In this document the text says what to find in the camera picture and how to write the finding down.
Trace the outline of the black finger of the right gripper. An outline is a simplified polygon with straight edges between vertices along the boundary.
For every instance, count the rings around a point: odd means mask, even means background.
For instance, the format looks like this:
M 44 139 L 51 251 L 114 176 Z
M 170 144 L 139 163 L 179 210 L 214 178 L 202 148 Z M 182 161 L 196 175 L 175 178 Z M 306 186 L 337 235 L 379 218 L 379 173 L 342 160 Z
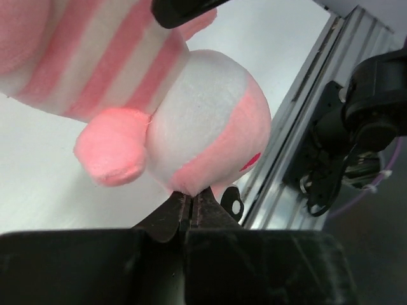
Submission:
M 152 0 L 151 12 L 165 29 L 174 29 L 216 9 L 228 0 Z

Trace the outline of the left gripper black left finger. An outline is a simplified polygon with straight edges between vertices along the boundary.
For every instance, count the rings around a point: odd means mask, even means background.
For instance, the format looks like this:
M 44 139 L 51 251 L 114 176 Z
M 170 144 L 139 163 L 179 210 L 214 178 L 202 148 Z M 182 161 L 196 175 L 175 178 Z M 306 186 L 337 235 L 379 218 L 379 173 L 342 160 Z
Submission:
M 1 235 L 2 304 L 183 304 L 179 242 L 190 199 L 173 193 L 123 229 Z

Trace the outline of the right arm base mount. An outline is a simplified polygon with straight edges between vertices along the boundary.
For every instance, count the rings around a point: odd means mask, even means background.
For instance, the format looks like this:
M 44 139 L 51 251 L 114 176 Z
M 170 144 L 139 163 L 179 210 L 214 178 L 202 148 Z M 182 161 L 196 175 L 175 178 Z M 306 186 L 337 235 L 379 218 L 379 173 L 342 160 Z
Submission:
M 342 87 L 330 81 L 323 89 L 283 181 L 304 195 L 313 217 L 326 213 L 342 185 L 362 189 L 383 168 L 377 152 L 354 154 L 342 120 Z

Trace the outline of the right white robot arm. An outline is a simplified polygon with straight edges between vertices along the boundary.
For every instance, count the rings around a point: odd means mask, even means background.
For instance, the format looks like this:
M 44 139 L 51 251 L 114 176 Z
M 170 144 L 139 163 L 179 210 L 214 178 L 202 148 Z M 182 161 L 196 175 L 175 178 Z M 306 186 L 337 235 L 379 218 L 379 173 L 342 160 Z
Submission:
M 352 72 L 345 103 L 314 124 L 315 140 L 335 155 L 384 150 L 406 136 L 406 49 L 377 55 Z

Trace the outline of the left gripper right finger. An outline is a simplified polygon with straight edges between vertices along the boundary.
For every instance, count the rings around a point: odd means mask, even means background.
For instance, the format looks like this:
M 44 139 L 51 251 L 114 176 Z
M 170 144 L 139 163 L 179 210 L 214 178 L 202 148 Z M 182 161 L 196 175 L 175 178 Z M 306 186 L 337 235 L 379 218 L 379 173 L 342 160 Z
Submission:
M 329 234 L 244 229 L 206 189 L 186 234 L 187 304 L 358 304 L 341 245 Z

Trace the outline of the pink striped plush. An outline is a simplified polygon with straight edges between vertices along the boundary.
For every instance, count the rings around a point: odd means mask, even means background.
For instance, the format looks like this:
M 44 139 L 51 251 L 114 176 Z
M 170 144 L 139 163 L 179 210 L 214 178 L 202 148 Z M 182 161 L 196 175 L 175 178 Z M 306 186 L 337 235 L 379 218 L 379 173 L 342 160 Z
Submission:
M 244 67 L 188 48 L 216 15 L 166 29 L 151 1 L 2 1 L 1 93 L 84 122 L 74 154 L 99 184 L 149 171 L 169 191 L 209 188 L 232 206 L 235 181 L 265 151 L 271 116 Z

